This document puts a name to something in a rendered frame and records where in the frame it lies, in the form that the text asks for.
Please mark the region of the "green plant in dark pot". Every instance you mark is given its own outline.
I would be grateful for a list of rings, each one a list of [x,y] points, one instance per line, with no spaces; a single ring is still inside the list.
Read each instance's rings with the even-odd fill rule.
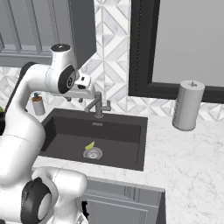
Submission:
[[[5,129],[5,113],[4,109],[0,107],[0,136],[4,133]]]

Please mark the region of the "grey under-sink cupboard panel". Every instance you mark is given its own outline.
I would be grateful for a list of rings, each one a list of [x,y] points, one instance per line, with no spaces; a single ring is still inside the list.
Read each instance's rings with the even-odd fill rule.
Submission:
[[[81,198],[104,204],[160,207],[165,203],[165,192],[152,187],[97,179],[88,181],[87,190]]]

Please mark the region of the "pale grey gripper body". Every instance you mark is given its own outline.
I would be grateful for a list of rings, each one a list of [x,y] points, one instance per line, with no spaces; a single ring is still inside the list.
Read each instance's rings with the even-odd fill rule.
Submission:
[[[65,94],[64,97],[71,98],[83,98],[83,99],[94,99],[95,98],[95,90],[92,89],[75,89],[69,90]]]

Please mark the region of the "grey wall cupboard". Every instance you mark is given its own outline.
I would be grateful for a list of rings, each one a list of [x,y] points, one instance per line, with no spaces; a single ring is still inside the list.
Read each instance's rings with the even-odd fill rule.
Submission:
[[[71,46],[79,67],[95,54],[94,0],[0,0],[0,67],[49,64],[56,44]]]

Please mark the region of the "grey base cupboard door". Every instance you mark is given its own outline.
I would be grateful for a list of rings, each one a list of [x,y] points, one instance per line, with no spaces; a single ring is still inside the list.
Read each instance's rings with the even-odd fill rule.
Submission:
[[[89,224],[156,224],[158,208],[135,203],[87,201]]]

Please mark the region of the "grey paper towel roll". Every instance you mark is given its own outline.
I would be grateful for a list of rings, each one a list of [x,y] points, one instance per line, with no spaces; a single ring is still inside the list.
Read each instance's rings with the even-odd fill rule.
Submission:
[[[196,80],[183,80],[179,84],[172,125],[181,131],[192,131],[196,127],[205,85]]]

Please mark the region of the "dark grey sink basin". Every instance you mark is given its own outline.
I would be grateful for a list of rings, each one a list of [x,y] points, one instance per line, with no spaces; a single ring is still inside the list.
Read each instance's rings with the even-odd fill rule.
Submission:
[[[142,171],[147,132],[146,117],[105,114],[55,108],[45,118],[45,143],[40,155],[96,165]],[[94,141],[100,159],[83,157]]]

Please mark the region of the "round metal sink drain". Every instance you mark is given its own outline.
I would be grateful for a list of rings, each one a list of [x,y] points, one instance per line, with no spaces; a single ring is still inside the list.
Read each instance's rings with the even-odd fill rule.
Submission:
[[[92,149],[84,150],[83,157],[91,159],[100,159],[102,157],[102,150],[98,147],[93,147]]]

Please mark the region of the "grey soap dispenser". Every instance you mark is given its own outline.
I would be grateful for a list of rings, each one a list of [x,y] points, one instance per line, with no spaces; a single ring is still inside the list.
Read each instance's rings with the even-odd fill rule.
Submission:
[[[33,106],[35,115],[43,116],[46,111],[45,111],[42,97],[38,93],[35,93],[33,97],[31,98],[31,101],[32,101],[32,106]]]

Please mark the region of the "grey metal tap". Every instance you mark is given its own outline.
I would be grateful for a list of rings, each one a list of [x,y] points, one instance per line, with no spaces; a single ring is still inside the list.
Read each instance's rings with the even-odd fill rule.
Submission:
[[[96,118],[103,118],[103,111],[111,110],[110,101],[107,101],[107,105],[103,106],[102,105],[102,93],[97,91],[94,94],[94,100],[85,107],[84,111],[86,113],[88,113],[91,110],[91,108],[95,108],[95,117]]]

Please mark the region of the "black framed window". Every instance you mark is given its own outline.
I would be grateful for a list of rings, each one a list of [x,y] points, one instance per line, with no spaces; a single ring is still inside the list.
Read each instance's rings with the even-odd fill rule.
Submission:
[[[131,0],[129,95],[174,100],[186,80],[224,104],[224,0]]]

